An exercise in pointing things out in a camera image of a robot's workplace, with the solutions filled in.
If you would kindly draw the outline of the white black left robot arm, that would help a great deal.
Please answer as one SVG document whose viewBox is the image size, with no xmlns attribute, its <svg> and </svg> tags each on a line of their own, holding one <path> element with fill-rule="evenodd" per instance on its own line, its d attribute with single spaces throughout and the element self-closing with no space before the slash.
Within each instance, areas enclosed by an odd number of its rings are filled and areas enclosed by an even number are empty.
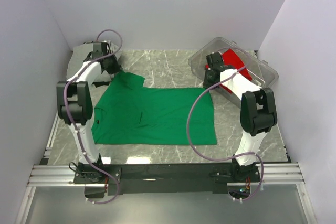
<svg viewBox="0 0 336 224">
<path fill-rule="evenodd" d="M 79 152 L 79 162 L 91 165 L 86 171 L 86 176 L 93 183 L 104 179 L 105 170 L 98 165 L 101 155 L 91 131 L 93 104 L 90 86 L 103 72 L 115 74 L 121 70 L 115 53 L 97 55 L 98 58 L 94 58 L 93 54 L 90 54 L 72 77 L 66 81 L 59 81 L 56 85 L 58 116 L 73 134 Z"/>
</svg>

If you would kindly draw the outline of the clear plastic bin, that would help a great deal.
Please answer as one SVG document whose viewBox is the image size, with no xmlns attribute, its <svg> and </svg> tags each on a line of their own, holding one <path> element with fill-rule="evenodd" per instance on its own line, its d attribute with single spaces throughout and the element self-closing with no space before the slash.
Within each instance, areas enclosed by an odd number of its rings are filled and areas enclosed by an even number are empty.
<svg viewBox="0 0 336 224">
<path fill-rule="evenodd" d="M 268 63 L 257 59 L 254 51 L 242 52 L 241 48 L 234 42 L 228 41 L 222 37 L 214 38 L 189 58 L 188 64 L 191 67 L 192 73 L 200 80 L 203 80 L 205 76 L 205 66 L 207 64 L 206 56 L 214 52 L 220 52 L 222 54 L 228 49 L 232 49 L 238 54 L 248 73 L 252 77 L 252 83 L 262 88 L 266 88 L 271 87 L 277 81 L 279 77 L 277 71 L 268 66 Z"/>
</svg>

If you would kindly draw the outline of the folded grey t shirt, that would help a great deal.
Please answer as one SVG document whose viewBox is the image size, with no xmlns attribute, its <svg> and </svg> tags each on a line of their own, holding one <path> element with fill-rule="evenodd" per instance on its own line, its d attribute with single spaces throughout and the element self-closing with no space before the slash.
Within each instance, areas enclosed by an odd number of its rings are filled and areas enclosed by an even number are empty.
<svg viewBox="0 0 336 224">
<path fill-rule="evenodd" d="M 87 55 L 92 51 L 92 44 L 82 44 L 75 46 L 72 51 L 72 56 L 68 63 L 66 79 L 73 77 L 82 67 Z"/>
</svg>

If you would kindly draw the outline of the aluminium frame rail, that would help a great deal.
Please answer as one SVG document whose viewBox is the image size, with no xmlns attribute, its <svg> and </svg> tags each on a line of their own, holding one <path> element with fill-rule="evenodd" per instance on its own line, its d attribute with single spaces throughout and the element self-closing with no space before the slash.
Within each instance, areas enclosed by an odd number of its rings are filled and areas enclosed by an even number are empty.
<svg viewBox="0 0 336 224">
<path fill-rule="evenodd" d="M 35 165 L 27 183 L 28 187 L 62 187 L 77 186 L 74 183 L 75 172 L 65 165 Z M 264 185 L 297 185 L 304 184 L 301 169 L 297 163 L 265 164 L 262 183 Z"/>
</svg>

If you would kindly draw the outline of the red t shirt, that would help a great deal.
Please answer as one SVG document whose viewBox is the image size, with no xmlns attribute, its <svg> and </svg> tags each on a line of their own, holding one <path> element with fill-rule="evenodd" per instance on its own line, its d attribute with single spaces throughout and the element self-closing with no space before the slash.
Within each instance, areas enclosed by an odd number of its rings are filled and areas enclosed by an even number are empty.
<svg viewBox="0 0 336 224">
<path fill-rule="evenodd" d="M 222 53 L 222 59 L 225 65 L 232 65 L 236 69 L 240 69 L 244 66 L 244 63 L 239 58 L 238 54 L 235 53 L 232 49 L 228 49 L 226 52 Z M 252 77 L 248 73 L 247 69 L 243 69 L 239 72 L 247 80 L 252 81 Z"/>
</svg>

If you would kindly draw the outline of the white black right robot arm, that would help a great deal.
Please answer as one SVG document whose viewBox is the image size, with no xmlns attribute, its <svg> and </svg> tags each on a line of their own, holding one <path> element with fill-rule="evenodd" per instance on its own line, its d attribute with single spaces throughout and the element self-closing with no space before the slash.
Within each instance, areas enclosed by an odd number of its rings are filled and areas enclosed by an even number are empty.
<svg viewBox="0 0 336 224">
<path fill-rule="evenodd" d="M 235 153 L 236 165 L 230 169 L 235 181 L 241 182 L 248 175 L 248 168 L 256 161 L 259 147 L 273 126 L 277 124 L 277 110 L 274 92 L 252 83 L 236 69 L 205 67 L 203 85 L 209 88 L 222 82 L 240 99 L 240 124 L 243 135 Z"/>
</svg>

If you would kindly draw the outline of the green t shirt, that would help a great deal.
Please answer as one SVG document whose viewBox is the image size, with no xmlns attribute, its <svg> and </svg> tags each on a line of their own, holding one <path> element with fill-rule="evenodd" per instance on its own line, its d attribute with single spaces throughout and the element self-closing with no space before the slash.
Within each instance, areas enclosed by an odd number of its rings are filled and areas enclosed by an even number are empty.
<svg viewBox="0 0 336 224">
<path fill-rule="evenodd" d="M 215 145 L 214 105 L 203 88 L 147 88 L 119 72 L 94 108 L 93 139 L 101 145 Z"/>
</svg>

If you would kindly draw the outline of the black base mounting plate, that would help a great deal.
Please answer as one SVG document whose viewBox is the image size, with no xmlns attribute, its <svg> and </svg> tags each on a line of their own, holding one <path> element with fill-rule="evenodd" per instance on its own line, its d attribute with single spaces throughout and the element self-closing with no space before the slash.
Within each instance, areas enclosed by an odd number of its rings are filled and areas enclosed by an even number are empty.
<svg viewBox="0 0 336 224">
<path fill-rule="evenodd" d="M 102 165 L 113 178 L 90 165 L 76 167 L 74 184 L 99 185 L 108 195 L 142 193 L 194 193 L 212 192 L 227 194 L 229 183 L 257 183 L 261 179 L 258 167 L 253 164 L 240 168 L 232 163 L 194 164 L 123 164 Z"/>
</svg>

